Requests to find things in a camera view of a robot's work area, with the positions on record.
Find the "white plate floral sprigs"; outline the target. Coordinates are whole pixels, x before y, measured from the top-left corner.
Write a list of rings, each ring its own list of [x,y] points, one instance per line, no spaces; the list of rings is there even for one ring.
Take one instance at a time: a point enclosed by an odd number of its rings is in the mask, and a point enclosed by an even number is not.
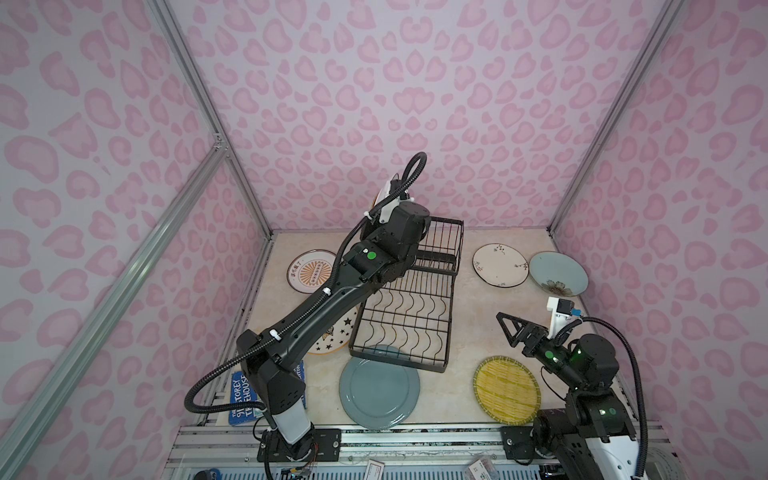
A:
[[[529,264],[515,248],[500,244],[486,244],[472,257],[476,274],[487,284],[498,288],[513,288],[529,276]]]

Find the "black wire dish rack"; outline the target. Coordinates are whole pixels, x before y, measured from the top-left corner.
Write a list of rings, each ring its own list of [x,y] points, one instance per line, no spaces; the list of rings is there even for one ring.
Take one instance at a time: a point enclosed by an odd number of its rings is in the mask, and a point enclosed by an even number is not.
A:
[[[443,373],[449,361],[464,222],[434,217],[415,264],[360,306],[349,353]]]

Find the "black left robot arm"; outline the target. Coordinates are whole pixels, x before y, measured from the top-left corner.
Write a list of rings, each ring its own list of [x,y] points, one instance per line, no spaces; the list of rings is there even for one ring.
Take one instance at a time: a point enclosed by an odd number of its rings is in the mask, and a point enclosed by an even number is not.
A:
[[[306,385],[296,366],[349,310],[414,265],[430,222],[429,210],[419,204],[395,207],[389,221],[351,246],[331,277],[296,309],[262,332],[247,330],[237,339],[245,356],[241,370],[285,443],[306,442],[312,430],[302,403]]]

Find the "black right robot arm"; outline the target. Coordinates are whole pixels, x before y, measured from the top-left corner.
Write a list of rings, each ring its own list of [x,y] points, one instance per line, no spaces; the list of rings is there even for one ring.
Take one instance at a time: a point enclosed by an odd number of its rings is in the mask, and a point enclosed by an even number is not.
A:
[[[570,479],[645,479],[648,423],[644,403],[637,401],[639,426],[635,427],[612,388],[619,370],[613,344],[594,333],[568,340],[584,323],[608,328],[626,348],[636,393],[641,394],[638,364],[623,334],[593,317],[570,316],[555,335],[540,324],[503,312],[496,314],[496,320],[510,346],[521,344],[524,356],[538,360],[567,386],[562,408],[541,409],[535,415],[533,448],[554,456]]]

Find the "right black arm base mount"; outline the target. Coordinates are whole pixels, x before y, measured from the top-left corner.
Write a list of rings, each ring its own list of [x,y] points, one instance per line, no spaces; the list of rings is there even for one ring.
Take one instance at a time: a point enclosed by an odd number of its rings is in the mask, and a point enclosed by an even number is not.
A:
[[[502,426],[500,435],[507,460],[528,466],[535,461],[555,459],[552,452],[535,442],[531,426]]]

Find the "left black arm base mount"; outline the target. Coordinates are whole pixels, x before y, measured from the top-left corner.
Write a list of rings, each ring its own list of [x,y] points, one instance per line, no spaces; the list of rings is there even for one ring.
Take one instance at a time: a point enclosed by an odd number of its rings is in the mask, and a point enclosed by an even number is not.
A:
[[[342,431],[337,428],[312,428],[297,443],[289,444],[279,431],[262,435],[257,459],[271,463],[336,462],[340,457]]]

